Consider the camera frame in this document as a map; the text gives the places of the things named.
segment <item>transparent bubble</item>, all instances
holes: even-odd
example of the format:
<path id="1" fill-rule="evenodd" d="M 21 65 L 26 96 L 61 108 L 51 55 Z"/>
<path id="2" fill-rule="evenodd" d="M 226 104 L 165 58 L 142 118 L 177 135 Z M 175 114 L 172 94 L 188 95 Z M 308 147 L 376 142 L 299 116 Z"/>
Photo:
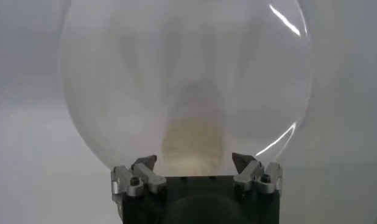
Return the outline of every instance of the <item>transparent bubble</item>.
<path id="1" fill-rule="evenodd" d="M 311 41 L 296 1 L 75 1 L 60 43 L 69 112 L 109 168 L 161 175 L 276 160 L 302 121 Z"/>

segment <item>metal bracket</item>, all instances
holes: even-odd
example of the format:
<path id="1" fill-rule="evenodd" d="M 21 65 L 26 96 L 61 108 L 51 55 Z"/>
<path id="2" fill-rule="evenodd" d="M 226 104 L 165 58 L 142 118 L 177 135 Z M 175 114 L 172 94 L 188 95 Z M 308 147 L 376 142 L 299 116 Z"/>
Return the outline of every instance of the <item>metal bracket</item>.
<path id="1" fill-rule="evenodd" d="M 281 193 L 283 168 L 278 163 L 270 163 L 264 175 L 256 182 L 256 187 L 263 194 Z"/>
<path id="2" fill-rule="evenodd" d="M 157 194 L 159 190 L 166 186 L 166 178 L 153 173 L 143 163 L 134 164 L 133 174 L 140 177 L 148 185 L 151 193 Z"/>
<path id="3" fill-rule="evenodd" d="M 132 170 L 134 169 L 134 165 L 138 164 L 138 163 L 143 163 L 147 168 L 149 168 L 150 170 L 153 170 L 154 164 L 156 163 L 156 161 L 157 161 L 157 156 L 156 155 L 151 155 L 151 156 L 147 156 L 147 157 L 138 158 L 133 163 Z"/>
<path id="4" fill-rule="evenodd" d="M 118 206 L 118 214 L 123 220 L 122 197 L 127 194 L 130 197 L 137 197 L 144 192 L 144 183 L 126 169 L 125 166 L 117 166 L 111 171 L 111 193 L 112 199 Z"/>
<path id="5" fill-rule="evenodd" d="M 238 174 L 242 173 L 242 171 L 244 171 L 244 169 L 249 165 L 249 163 L 252 160 L 257 161 L 255 157 L 251 155 L 244 155 L 244 154 L 239 154 L 235 152 L 231 154 L 231 158 L 233 159 L 233 162 L 234 162 L 234 165 L 236 166 Z"/>
<path id="6" fill-rule="evenodd" d="M 233 177 L 234 184 L 241 186 L 244 191 L 249 191 L 252 184 L 264 173 L 264 167 L 260 162 L 252 160 L 247 167 Z"/>

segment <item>gray wall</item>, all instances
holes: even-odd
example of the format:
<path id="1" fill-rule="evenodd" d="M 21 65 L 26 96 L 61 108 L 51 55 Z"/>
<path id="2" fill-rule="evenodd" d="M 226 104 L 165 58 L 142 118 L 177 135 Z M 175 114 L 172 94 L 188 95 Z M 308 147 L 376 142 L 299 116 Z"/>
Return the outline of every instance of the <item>gray wall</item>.
<path id="1" fill-rule="evenodd" d="M 0 0 L 0 224 L 119 223 L 108 170 L 77 134 L 58 87 L 69 3 Z M 375 224 L 377 1 L 301 5 L 317 73 L 283 156 L 282 223 Z"/>

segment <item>yellowish object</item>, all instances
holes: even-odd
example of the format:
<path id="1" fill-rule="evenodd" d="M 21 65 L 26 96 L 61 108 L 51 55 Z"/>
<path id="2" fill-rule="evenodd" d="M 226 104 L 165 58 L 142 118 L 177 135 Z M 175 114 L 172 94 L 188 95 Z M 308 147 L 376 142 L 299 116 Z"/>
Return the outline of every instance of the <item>yellowish object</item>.
<path id="1" fill-rule="evenodd" d="M 222 159 L 222 127 L 205 118 L 185 117 L 167 127 L 162 151 L 176 175 L 212 175 Z"/>

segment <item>bolt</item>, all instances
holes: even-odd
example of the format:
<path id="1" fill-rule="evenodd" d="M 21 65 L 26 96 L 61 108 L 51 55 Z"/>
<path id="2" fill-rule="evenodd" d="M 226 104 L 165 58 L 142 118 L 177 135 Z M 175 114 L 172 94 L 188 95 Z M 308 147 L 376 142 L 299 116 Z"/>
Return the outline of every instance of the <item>bolt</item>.
<path id="1" fill-rule="evenodd" d="M 270 183 L 271 182 L 271 177 L 268 174 L 264 174 L 261 176 L 261 182 L 263 183 Z"/>
<path id="2" fill-rule="evenodd" d="M 131 186 L 137 186 L 137 185 L 139 185 L 139 178 L 138 177 L 131 177 L 131 179 L 130 179 L 130 185 Z"/>

